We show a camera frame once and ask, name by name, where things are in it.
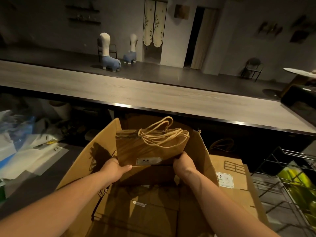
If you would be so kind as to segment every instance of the person's right arm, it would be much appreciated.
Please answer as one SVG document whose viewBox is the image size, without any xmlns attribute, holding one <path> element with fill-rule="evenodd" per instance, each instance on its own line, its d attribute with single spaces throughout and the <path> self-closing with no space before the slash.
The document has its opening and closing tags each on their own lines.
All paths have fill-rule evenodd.
<svg viewBox="0 0 316 237">
<path fill-rule="evenodd" d="M 192 189 L 207 222 L 218 237 L 279 236 L 197 171 L 185 152 L 175 159 L 173 167 L 176 175 Z"/>
</svg>

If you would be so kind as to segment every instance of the beige curtain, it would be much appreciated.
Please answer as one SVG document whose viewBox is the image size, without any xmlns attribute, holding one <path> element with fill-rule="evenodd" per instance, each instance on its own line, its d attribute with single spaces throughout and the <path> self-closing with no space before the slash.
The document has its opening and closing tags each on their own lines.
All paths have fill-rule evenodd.
<svg viewBox="0 0 316 237">
<path fill-rule="evenodd" d="M 205 8 L 195 44 L 191 69 L 201 70 L 217 21 L 218 10 Z"/>
<path fill-rule="evenodd" d="M 154 36 L 153 36 L 153 43 L 155 47 L 160 47 L 163 41 L 163 32 L 165 28 L 166 12 L 167 12 L 167 3 L 157 1 L 156 12 L 155 12 Z"/>
<path fill-rule="evenodd" d="M 155 4 L 156 4 L 155 1 L 145 0 L 143 42 L 146 46 L 149 46 L 153 40 Z"/>
</svg>

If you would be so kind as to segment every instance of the alpaca statue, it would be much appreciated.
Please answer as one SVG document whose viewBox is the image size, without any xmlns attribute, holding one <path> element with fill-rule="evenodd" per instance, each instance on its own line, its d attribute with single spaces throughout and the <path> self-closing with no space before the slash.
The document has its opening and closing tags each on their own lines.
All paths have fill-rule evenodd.
<svg viewBox="0 0 316 237">
<path fill-rule="evenodd" d="M 110 35 L 104 32 L 101 33 L 100 36 L 102 40 L 103 69 L 105 70 L 106 68 L 110 68 L 113 72 L 119 71 L 119 69 L 121 68 L 120 60 L 111 57 L 109 53 L 109 46 L 111 42 Z"/>
<path fill-rule="evenodd" d="M 124 63 L 127 62 L 128 64 L 131 64 L 132 61 L 134 63 L 136 62 L 136 43 L 137 36 L 135 34 L 132 34 L 130 37 L 131 50 L 123 56 Z"/>
</svg>

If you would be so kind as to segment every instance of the person's left hand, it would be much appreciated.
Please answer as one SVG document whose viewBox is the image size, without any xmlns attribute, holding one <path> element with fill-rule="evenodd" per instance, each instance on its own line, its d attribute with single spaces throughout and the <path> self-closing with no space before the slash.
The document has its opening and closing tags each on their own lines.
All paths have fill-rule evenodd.
<svg viewBox="0 0 316 237">
<path fill-rule="evenodd" d="M 99 171 L 102 174 L 105 185 L 110 185 L 113 182 L 118 181 L 121 176 L 132 169 L 131 165 L 120 166 L 116 158 L 111 158 L 105 162 L 101 170 Z"/>
</svg>

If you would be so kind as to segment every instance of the twisted rope handle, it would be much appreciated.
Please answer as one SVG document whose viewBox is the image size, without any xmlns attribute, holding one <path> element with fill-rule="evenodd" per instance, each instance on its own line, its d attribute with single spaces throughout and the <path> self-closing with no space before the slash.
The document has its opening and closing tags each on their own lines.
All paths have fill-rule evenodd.
<svg viewBox="0 0 316 237">
<path fill-rule="evenodd" d="M 167 126 L 164 130 L 164 134 L 153 134 L 153 135 L 149 135 L 149 133 L 155 131 L 156 129 L 158 129 L 161 125 L 167 123 Z M 168 128 L 172 125 L 173 123 L 173 119 L 170 116 L 165 117 L 164 119 L 150 125 L 149 127 L 147 127 L 146 129 L 139 129 L 138 130 L 138 136 L 140 136 L 144 142 L 147 145 L 150 146 L 159 146 L 162 148 L 172 148 L 172 147 L 176 147 L 181 145 L 182 143 L 184 143 L 184 141 L 186 141 L 187 138 L 189 138 L 189 133 L 185 130 L 182 130 L 181 128 L 176 128 L 176 129 L 171 129 L 170 131 L 168 131 Z M 173 145 L 173 146 L 161 146 L 161 144 L 168 142 L 169 140 L 172 140 L 174 138 L 176 138 L 178 135 L 183 134 L 183 136 L 185 137 L 183 141 L 181 141 L 180 143 Z"/>
</svg>

